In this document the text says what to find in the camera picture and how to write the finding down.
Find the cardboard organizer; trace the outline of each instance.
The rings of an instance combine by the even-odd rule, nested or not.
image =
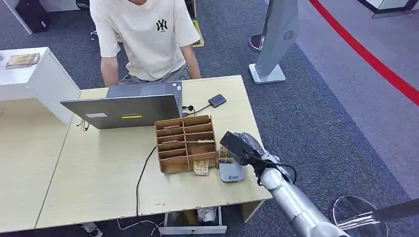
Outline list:
[[[177,173],[192,171],[196,160],[209,160],[209,167],[218,167],[217,148],[210,116],[175,118],[155,122],[160,171]]]

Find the chair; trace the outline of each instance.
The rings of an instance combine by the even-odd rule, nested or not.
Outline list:
[[[89,11],[90,10],[90,2],[89,0],[76,0],[76,5],[80,10]],[[93,26],[91,28],[90,39],[95,40],[97,37],[97,31]]]

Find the black bag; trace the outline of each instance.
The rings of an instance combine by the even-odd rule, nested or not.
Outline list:
[[[50,20],[39,0],[20,0],[15,9],[32,32],[48,30]]]

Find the laptop lid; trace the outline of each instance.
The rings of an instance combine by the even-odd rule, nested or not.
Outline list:
[[[179,118],[174,95],[73,100],[61,104],[97,129],[153,126],[156,121]]]

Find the gray shorts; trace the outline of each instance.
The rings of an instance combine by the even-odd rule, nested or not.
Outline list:
[[[189,70],[186,67],[186,64],[179,68],[177,71],[167,74],[164,78],[159,79],[157,81],[147,81],[141,80],[136,76],[132,76],[129,73],[125,75],[120,81],[119,85],[127,85],[127,84],[139,84],[139,83],[146,83],[146,82],[166,82],[166,81],[175,81],[175,80],[188,80],[191,78],[189,74]]]

